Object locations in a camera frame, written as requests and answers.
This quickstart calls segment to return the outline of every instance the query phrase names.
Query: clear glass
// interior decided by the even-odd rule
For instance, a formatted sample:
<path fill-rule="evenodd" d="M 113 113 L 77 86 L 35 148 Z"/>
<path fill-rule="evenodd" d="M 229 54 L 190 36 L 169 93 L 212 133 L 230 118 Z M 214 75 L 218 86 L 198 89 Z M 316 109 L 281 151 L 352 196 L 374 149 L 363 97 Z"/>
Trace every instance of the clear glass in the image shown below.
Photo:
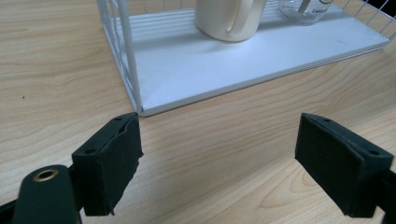
<path fill-rule="evenodd" d="M 291 21 L 311 24 L 320 20 L 332 0 L 279 0 L 279 10 Z"/>

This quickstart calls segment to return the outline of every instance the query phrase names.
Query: mug handle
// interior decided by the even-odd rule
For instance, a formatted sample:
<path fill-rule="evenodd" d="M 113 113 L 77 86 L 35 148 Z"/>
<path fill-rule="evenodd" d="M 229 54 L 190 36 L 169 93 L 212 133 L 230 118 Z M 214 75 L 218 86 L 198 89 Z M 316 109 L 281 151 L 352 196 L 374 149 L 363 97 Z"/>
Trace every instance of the mug handle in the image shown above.
<path fill-rule="evenodd" d="M 235 20 L 231 27 L 227 28 L 229 35 L 238 35 L 247 23 L 250 10 L 253 6 L 254 0 L 240 0 L 239 8 L 235 16 Z"/>

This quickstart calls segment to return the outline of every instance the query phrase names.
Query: wooden surface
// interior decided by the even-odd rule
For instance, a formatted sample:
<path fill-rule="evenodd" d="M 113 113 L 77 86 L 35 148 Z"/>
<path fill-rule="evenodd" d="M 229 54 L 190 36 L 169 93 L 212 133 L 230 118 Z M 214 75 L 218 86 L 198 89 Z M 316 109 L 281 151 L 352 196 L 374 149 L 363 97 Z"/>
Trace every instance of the wooden surface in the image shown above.
<path fill-rule="evenodd" d="M 380 223 L 344 217 L 293 159 L 302 112 L 396 154 L 396 41 L 141 119 L 145 156 L 114 217 L 84 223 Z M 93 0 L 0 2 L 0 203 L 132 111 Z"/>

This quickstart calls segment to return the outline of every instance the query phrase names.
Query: beige mug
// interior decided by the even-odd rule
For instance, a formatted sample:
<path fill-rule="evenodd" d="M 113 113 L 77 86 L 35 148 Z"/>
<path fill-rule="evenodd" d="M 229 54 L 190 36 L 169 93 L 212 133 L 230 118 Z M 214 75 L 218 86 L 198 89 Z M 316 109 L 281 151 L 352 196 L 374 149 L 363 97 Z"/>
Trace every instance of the beige mug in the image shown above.
<path fill-rule="evenodd" d="M 195 23 L 219 40 L 242 41 L 259 27 L 266 0 L 197 0 Z"/>

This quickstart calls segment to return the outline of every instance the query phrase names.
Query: white shelf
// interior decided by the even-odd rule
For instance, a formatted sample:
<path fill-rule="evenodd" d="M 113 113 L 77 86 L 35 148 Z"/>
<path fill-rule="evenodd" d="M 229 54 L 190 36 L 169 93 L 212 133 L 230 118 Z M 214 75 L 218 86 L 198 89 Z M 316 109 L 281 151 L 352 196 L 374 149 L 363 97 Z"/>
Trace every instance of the white shelf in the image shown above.
<path fill-rule="evenodd" d="M 336 6 L 321 21 L 301 26 L 269 3 L 257 33 L 239 43 L 202 34 L 191 9 L 131 16 L 140 114 L 157 114 L 360 55 L 389 41 Z M 122 61 L 127 64 L 126 56 Z"/>

